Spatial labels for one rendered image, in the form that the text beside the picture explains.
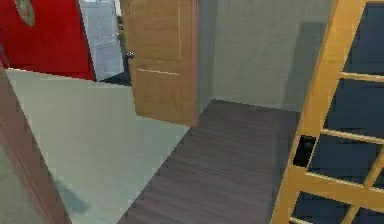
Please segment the brown wooden room door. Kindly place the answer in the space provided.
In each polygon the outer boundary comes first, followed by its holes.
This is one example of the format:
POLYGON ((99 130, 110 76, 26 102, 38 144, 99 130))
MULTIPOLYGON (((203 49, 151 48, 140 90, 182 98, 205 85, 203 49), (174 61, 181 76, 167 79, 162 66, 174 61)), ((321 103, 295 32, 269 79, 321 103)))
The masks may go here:
POLYGON ((198 0, 121 0, 135 112, 197 123, 198 0))

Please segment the white panelled room door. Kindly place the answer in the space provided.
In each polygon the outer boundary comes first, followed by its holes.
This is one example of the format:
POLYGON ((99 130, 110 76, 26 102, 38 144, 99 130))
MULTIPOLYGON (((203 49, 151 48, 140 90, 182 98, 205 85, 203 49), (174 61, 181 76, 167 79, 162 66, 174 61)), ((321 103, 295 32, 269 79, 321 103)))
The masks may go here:
POLYGON ((124 71, 113 0, 79 0, 97 81, 124 71))

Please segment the yellow glazed room door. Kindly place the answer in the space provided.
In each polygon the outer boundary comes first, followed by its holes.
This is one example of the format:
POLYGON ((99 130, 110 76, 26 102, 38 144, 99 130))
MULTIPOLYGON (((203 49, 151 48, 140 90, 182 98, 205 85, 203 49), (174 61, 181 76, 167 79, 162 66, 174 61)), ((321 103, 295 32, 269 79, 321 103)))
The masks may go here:
POLYGON ((384 83, 384 76, 348 73, 343 70, 364 8, 369 3, 384 3, 384 0, 335 0, 332 5, 269 224, 290 224, 291 222, 311 224, 292 216, 296 200, 301 192, 347 204, 349 209, 342 224, 352 224, 361 208, 384 214, 384 189, 373 186, 381 170, 384 169, 384 138, 323 127, 340 79, 384 83), (355 184, 312 173, 307 166, 301 167, 294 164, 300 138, 303 135, 318 138, 322 134, 381 146, 380 154, 375 159, 363 183, 355 184))

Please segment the green oval wall ornament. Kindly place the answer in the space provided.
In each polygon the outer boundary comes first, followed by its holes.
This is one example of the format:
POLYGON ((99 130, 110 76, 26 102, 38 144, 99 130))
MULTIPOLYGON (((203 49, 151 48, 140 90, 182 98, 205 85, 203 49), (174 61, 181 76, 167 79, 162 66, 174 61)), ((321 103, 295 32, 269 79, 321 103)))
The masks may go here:
POLYGON ((14 0, 14 3, 22 21, 33 27, 35 25, 35 13, 31 0, 14 0))

